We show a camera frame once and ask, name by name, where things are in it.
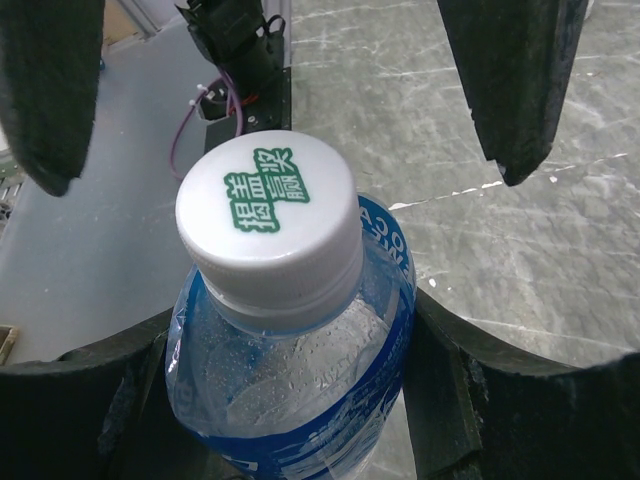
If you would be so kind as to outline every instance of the water bottle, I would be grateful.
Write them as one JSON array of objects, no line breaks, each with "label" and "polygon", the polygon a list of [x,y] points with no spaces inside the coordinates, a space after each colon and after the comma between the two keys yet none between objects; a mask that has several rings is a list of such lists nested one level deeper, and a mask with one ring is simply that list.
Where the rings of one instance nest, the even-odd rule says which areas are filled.
[{"label": "water bottle", "polygon": [[400,391],[415,270],[334,149],[269,131],[207,153],[176,201],[195,261],[166,382],[177,419],[255,479],[342,479]]}]

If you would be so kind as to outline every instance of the blue label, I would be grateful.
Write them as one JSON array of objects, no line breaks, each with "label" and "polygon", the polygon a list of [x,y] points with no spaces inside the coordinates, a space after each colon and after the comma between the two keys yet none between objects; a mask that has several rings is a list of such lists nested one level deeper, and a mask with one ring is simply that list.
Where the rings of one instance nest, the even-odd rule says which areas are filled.
[{"label": "blue label", "polygon": [[[359,200],[363,229],[377,239],[406,278],[406,285],[399,290],[391,329],[360,380],[337,403],[305,425],[287,433],[257,438],[198,435],[230,463],[254,478],[341,478],[362,462],[375,446],[400,392],[415,308],[413,260],[404,235],[391,214],[367,197],[361,196]],[[201,283],[201,276],[195,274],[191,290],[202,288]],[[194,302],[187,301],[186,322],[194,315],[189,304]]]}]

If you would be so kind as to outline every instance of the concrete floor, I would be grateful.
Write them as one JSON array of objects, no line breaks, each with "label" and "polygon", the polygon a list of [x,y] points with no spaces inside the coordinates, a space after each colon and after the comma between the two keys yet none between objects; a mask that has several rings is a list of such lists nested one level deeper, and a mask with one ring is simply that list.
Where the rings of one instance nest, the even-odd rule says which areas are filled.
[{"label": "concrete floor", "polygon": [[569,364],[640,348],[637,1],[596,2],[553,152],[516,188],[484,161],[434,0],[301,0],[293,14],[294,128],[394,210],[420,287]]}]

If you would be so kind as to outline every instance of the white bottle cap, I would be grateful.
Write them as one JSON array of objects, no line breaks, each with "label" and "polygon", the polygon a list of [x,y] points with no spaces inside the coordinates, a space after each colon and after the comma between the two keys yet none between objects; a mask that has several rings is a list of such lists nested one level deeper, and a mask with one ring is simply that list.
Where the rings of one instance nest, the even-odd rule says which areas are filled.
[{"label": "white bottle cap", "polygon": [[207,153],[176,201],[178,230],[228,320],[289,334],[324,324],[359,286],[353,174],[325,143],[274,130]]}]

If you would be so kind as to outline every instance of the bottle label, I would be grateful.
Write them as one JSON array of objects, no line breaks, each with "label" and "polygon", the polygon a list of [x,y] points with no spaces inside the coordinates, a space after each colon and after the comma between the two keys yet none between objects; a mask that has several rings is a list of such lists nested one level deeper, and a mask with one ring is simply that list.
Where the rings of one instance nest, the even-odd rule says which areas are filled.
[{"label": "bottle label", "polygon": [[276,233],[276,203],[309,203],[309,192],[290,148],[256,148],[253,161],[257,173],[231,172],[224,177],[233,225],[243,232]]},{"label": "bottle label", "polygon": [[200,436],[240,470],[256,478],[334,479],[360,464],[375,446],[402,386],[415,308],[415,272],[407,242],[391,214],[360,196],[363,229],[404,273],[398,306],[382,349],[360,380],[323,414],[290,432],[257,438]]}]

